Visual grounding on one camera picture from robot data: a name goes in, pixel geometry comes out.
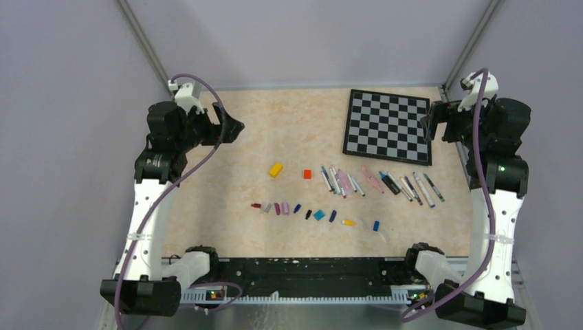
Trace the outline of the black capped white marker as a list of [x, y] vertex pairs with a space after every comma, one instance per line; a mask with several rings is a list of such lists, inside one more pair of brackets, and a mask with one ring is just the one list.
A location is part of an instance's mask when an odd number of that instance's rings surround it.
[[353, 183], [357, 189], [357, 191], [361, 194], [361, 196], [365, 197], [366, 193], [364, 192], [364, 190], [362, 189], [362, 187], [358, 184], [358, 182], [356, 181], [356, 179], [353, 179]]

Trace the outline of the pink highlighter pen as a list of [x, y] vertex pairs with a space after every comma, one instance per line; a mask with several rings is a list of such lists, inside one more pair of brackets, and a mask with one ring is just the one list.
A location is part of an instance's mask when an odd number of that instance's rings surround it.
[[337, 174], [338, 174], [338, 179], [340, 181], [342, 189], [344, 191], [344, 194], [346, 196], [352, 194], [353, 188], [352, 188], [351, 181], [348, 178], [347, 174], [344, 171], [342, 171], [341, 169], [337, 170]]

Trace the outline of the pink eraser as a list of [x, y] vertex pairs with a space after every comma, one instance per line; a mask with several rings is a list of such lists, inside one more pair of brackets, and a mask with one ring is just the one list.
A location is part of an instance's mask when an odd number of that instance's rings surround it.
[[374, 174], [371, 172], [370, 168], [367, 165], [361, 165], [360, 167], [363, 175], [365, 176], [367, 182], [374, 187], [379, 193], [384, 194], [384, 190], [382, 185], [379, 183], [378, 179]]

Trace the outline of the blue teal pen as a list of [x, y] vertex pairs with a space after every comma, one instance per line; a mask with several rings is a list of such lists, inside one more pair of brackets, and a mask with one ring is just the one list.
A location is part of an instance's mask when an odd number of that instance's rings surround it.
[[321, 166], [321, 173], [322, 173], [322, 178], [324, 179], [324, 181], [327, 185], [327, 188], [329, 189], [329, 192], [336, 194], [335, 187], [330, 179], [330, 176], [328, 175], [326, 168], [323, 165]]

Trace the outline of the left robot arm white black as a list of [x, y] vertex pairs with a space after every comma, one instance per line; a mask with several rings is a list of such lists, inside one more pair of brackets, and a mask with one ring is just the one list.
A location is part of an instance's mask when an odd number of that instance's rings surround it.
[[186, 170], [187, 152], [211, 146], [215, 153], [232, 143], [244, 124], [231, 117], [222, 102], [212, 105], [219, 123], [206, 109], [183, 108], [173, 101], [149, 107], [146, 146], [134, 163], [134, 205], [124, 251], [111, 279], [100, 285], [100, 295], [125, 315], [173, 316], [182, 292], [197, 280], [216, 282], [220, 276], [217, 253], [194, 247], [173, 264], [162, 266], [162, 246], [173, 198], [193, 170]]

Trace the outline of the thin purple pen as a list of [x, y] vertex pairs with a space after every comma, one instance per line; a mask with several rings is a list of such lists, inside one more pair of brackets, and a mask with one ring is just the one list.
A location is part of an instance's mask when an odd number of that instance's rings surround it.
[[413, 187], [413, 184], [411, 183], [411, 181], [409, 180], [409, 178], [407, 176], [404, 176], [404, 181], [406, 182], [409, 190], [411, 191], [411, 193], [413, 194], [413, 197], [415, 198], [415, 200], [418, 202], [418, 204], [420, 206], [422, 206], [424, 203], [421, 200], [419, 194], [417, 193], [417, 191], [415, 190], [415, 188]]

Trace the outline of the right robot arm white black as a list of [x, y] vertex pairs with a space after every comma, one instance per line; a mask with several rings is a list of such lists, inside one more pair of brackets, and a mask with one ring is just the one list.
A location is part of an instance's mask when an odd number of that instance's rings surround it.
[[530, 121], [531, 108], [511, 98], [486, 100], [478, 113], [463, 110], [460, 102], [437, 101], [422, 118], [428, 138], [445, 123], [443, 141], [467, 148], [473, 220], [463, 274], [437, 247], [416, 243], [408, 249], [404, 276], [412, 283], [426, 279], [432, 297], [419, 299], [405, 319], [433, 310], [442, 320], [482, 329], [525, 323], [527, 312], [516, 304], [512, 288], [512, 251], [529, 178], [528, 164], [517, 151]]

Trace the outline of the teal highlighter cap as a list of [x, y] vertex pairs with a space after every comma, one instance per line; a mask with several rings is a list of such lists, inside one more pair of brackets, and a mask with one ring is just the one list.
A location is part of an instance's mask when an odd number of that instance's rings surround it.
[[325, 217], [325, 212], [323, 210], [318, 210], [313, 214], [316, 221], [319, 221]]

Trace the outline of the blue clear pen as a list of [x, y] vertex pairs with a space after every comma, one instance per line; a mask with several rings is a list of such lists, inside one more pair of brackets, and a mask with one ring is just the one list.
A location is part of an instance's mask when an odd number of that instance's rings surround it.
[[430, 196], [430, 193], [428, 192], [426, 186], [424, 185], [423, 181], [421, 180], [420, 176], [416, 173], [413, 172], [413, 177], [415, 179], [415, 181], [417, 182], [418, 187], [421, 190], [421, 193], [423, 194], [427, 204], [429, 205], [430, 208], [434, 208], [435, 207], [435, 202], [433, 201], [432, 197]]

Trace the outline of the dark thin pen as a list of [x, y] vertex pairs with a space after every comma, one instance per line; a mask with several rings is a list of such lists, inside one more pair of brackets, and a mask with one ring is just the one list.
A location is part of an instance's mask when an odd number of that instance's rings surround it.
[[427, 173], [423, 173], [423, 176], [425, 177], [425, 179], [429, 183], [429, 185], [430, 185], [431, 189], [434, 191], [435, 195], [439, 198], [439, 200], [442, 203], [444, 203], [446, 201], [444, 196], [441, 194], [440, 190], [437, 188], [437, 186], [435, 185], [433, 180], [430, 178], [430, 176]]

